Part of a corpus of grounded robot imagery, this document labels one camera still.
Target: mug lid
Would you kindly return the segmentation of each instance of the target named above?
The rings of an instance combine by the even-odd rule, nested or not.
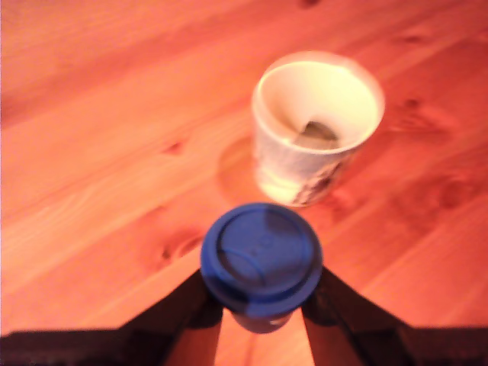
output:
[[[247,204],[225,213],[209,229],[201,272],[227,308],[270,317],[299,307],[322,273],[322,249],[310,225],[276,204]]]

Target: paper cup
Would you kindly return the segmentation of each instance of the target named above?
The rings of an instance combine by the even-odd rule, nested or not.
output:
[[[255,178],[273,200],[288,206],[318,201],[354,151],[376,130],[383,92],[354,61],[304,52],[272,64],[252,96]],[[299,143],[309,121],[327,126],[335,147]]]

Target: wooden table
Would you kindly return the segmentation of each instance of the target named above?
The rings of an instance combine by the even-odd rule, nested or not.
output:
[[[414,326],[488,326],[488,2],[2,2],[2,334],[119,326],[199,266],[207,228],[266,201],[254,84],[298,50],[387,96],[334,191],[299,209],[325,265]],[[297,312],[216,364],[311,364]]]

